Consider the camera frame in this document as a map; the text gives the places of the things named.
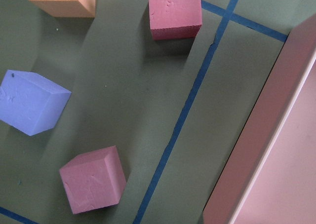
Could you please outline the crimson foam block far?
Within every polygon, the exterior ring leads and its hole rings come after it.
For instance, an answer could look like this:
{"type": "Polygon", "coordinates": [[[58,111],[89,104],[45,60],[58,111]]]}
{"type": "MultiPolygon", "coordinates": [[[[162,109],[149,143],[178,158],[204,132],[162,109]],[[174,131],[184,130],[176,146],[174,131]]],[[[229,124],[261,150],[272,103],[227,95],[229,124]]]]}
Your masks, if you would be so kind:
{"type": "Polygon", "coordinates": [[[149,0],[154,40],[193,38],[202,26],[201,0],[149,0]]]}

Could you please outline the pink plastic tray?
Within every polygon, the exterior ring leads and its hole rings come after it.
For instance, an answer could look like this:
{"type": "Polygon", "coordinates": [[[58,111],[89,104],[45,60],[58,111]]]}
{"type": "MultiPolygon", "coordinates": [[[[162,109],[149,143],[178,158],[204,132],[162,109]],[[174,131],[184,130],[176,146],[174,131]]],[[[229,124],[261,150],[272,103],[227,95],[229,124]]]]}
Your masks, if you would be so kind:
{"type": "Polygon", "coordinates": [[[315,223],[315,16],[290,32],[202,216],[206,224],[315,223]]]}

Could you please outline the crimson foam block near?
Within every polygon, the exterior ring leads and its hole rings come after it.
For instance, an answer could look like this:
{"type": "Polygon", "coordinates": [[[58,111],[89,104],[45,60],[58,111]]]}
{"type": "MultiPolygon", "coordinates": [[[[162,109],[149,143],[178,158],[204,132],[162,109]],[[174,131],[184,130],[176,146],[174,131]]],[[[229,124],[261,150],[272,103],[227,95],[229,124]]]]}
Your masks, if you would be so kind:
{"type": "Polygon", "coordinates": [[[73,214],[117,205],[126,186],[115,146],[77,155],[59,173],[73,214]]]}

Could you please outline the orange foam block right side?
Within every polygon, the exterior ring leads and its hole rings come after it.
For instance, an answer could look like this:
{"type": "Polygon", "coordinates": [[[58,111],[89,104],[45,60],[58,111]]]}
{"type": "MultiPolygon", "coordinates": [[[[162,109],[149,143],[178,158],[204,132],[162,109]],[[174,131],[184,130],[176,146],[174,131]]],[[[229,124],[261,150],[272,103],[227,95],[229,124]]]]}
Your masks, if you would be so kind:
{"type": "Polygon", "coordinates": [[[96,0],[29,0],[53,17],[94,18],[96,0]]]}

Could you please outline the purple foam block right side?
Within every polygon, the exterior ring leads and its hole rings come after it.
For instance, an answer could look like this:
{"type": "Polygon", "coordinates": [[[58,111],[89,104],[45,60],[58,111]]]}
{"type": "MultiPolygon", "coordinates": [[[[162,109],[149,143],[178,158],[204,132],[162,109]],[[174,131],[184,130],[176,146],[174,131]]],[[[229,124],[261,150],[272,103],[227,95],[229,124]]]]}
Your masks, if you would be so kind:
{"type": "Polygon", "coordinates": [[[32,136],[55,127],[71,91],[34,72],[7,70],[0,86],[0,119],[32,136]]]}

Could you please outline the crimson foam block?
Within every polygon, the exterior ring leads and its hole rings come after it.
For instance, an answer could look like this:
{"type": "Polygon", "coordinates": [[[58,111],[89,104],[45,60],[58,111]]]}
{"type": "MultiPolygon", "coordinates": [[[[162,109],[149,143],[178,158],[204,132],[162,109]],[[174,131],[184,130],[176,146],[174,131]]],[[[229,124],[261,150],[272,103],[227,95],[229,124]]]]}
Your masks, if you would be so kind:
{"type": "Polygon", "coordinates": [[[117,205],[126,186],[115,146],[77,155],[59,173],[73,214],[117,205]]]}
{"type": "Polygon", "coordinates": [[[149,0],[154,40],[193,38],[202,26],[201,0],[149,0]]]}

